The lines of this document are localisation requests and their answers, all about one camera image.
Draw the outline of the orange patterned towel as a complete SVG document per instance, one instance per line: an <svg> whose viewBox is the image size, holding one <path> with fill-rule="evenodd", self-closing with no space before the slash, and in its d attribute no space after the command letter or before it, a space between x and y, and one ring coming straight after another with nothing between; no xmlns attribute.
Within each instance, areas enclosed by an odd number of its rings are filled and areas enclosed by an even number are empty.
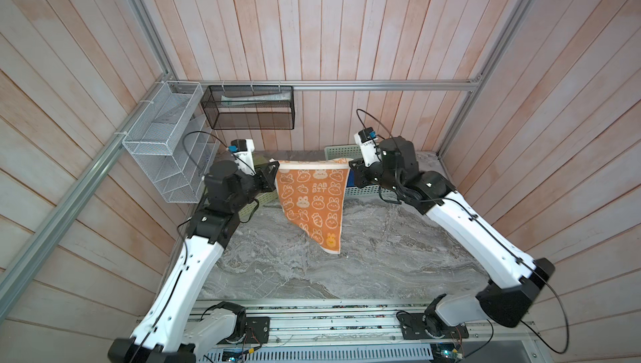
<svg viewBox="0 0 641 363"><path fill-rule="evenodd" d="M342 248L343 207L349 159L281 160L276 189L285 217L328 254Z"/></svg>

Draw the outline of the blue towel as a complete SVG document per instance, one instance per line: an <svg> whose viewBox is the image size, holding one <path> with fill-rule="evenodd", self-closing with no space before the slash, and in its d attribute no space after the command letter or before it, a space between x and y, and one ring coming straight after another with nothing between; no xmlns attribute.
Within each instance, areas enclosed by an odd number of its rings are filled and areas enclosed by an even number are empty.
<svg viewBox="0 0 641 363"><path fill-rule="evenodd" d="M351 169L347 179L347 188L354 188L355 186L355 171Z"/></svg>

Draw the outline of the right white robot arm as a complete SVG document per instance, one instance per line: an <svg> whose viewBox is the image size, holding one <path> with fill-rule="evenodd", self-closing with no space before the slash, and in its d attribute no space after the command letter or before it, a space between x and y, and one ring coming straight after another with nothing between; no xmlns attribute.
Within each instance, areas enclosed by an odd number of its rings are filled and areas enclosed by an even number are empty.
<svg viewBox="0 0 641 363"><path fill-rule="evenodd" d="M360 131L354 139L362 154L349 164L355 186L392 191L394 203L407 204L440 225L489 276L477 293L437 296L422 315L426 333L442 338L449 328L480 320L516 327L547 285L554 264L510 243L439 172L421 171L412 142L402 137L379 141L373 129Z"/></svg>

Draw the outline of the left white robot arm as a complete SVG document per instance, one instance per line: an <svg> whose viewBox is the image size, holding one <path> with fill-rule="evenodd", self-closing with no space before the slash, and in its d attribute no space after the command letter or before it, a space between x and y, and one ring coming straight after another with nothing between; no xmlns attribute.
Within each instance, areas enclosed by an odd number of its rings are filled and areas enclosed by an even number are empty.
<svg viewBox="0 0 641 363"><path fill-rule="evenodd" d="M276 161L255 168L228 160L212 164L175 266L133 333L113 342L110 361L197 362L216 344L244 338L245 309L231 302L220 302L193 326L188 320L205 280L240 226L240 211L259 194L275 190L278 169Z"/></svg>

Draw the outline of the light green towel basket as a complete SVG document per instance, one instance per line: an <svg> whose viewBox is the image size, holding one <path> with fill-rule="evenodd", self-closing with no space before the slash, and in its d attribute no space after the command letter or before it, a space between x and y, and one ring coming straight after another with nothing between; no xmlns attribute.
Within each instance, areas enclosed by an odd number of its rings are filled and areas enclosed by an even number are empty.
<svg viewBox="0 0 641 363"><path fill-rule="evenodd" d="M263 154L254 154L253 155L253 160L255 167L257 167L260 164L266 164L269 162L269 159L265 157ZM257 200L259 201L261 206L264 206L266 204L270 204L274 202L275 200L278 199L278 194L277 191L272 191L270 193L261 193L257 195ZM256 207L256 203L251 201L250 204L245 206L241 211L240 211L240 217L242 219L247 219L250 215L250 213L253 211L253 209Z"/></svg>

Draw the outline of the mint green empty basket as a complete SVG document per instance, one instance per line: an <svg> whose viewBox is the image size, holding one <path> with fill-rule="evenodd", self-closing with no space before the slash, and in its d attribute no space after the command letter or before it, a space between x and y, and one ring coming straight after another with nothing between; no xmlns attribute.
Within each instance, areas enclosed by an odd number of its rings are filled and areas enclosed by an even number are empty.
<svg viewBox="0 0 641 363"><path fill-rule="evenodd" d="M333 159L359 159L362 157L361 150L358 146L340 145L340 146L327 146L324 149L326 160ZM364 188L358 188L354 184L354 175L350 174L346 189L347 197L364 197L369 195L377 195L378 187L376 185L368 185Z"/></svg>

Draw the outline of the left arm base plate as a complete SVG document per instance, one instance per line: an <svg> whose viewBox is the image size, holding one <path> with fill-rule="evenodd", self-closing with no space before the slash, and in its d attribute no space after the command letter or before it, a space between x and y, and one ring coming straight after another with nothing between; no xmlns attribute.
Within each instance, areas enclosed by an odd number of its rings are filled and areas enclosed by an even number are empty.
<svg viewBox="0 0 641 363"><path fill-rule="evenodd" d="M240 329L227 339L219 342L219 345L240 345L240 344L266 344L270 335L270 317L251 316L242 322Z"/></svg>

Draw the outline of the aluminium front rail frame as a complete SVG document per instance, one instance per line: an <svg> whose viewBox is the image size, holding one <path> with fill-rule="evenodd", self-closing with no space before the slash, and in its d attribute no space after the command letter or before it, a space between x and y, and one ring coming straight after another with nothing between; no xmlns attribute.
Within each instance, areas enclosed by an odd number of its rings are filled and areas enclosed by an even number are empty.
<svg viewBox="0 0 641 363"><path fill-rule="evenodd" d="M188 325L213 313L220 302L231 302L251 316L270 317L266 344L216 344L197 362L384 362L488 361L490 341L507 341L524 351L524 360L537 360L539 343L527 326L499 326L493 321L464 323L464 340L405 341L397 311L424 313L423 301L391 300L237 300L196 301Z"/></svg>

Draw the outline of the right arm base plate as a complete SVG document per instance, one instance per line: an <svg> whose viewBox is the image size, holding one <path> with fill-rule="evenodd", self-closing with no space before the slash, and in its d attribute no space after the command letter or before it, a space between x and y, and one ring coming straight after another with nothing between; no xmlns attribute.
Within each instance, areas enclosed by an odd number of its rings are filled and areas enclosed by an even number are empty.
<svg viewBox="0 0 641 363"><path fill-rule="evenodd" d="M425 313L397 311L396 318L405 341L464 340L469 338L469 332L465 325L446 326Z"/></svg>

